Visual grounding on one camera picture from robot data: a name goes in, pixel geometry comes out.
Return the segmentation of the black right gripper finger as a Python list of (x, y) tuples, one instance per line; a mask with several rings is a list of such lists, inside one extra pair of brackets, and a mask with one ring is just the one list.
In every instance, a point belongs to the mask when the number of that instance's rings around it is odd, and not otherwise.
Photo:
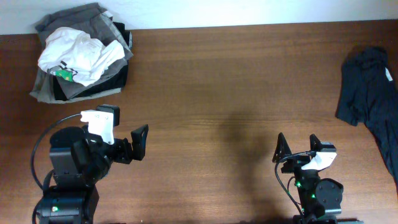
[(315, 134), (310, 135), (310, 151), (320, 152), (322, 149), (322, 144)]
[(287, 156), (292, 154), (286, 138), (283, 133), (278, 134), (276, 149), (272, 158), (273, 163), (281, 162)]

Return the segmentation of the white t-shirt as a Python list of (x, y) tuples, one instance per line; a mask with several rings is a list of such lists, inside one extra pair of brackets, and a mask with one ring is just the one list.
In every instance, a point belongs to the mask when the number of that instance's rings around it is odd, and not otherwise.
[(45, 40), (38, 66), (50, 75), (89, 86), (97, 82), (112, 63), (124, 57), (124, 47), (117, 40), (104, 45), (82, 30), (61, 27)]

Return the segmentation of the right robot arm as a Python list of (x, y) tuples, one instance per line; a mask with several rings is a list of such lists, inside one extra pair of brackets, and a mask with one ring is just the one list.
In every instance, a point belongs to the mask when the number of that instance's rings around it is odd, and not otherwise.
[[(310, 135), (310, 149), (292, 153), (287, 140), (279, 133), (272, 162), (277, 181), (298, 210), (294, 223), (337, 223), (336, 216), (341, 213), (343, 185), (333, 179), (319, 176), (319, 172), (330, 167), (337, 156), (336, 147), (330, 142), (320, 141)], [(278, 175), (292, 174), (299, 201), (296, 201), (287, 185)]]

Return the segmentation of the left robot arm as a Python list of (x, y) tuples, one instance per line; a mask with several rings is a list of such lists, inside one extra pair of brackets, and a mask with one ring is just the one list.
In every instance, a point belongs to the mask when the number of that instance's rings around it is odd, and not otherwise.
[(35, 207), (39, 223), (93, 223), (99, 201), (96, 183), (113, 163), (143, 160), (148, 125), (131, 131), (131, 140), (106, 143), (87, 126), (67, 127), (50, 138), (53, 169), (46, 175), (43, 196)]

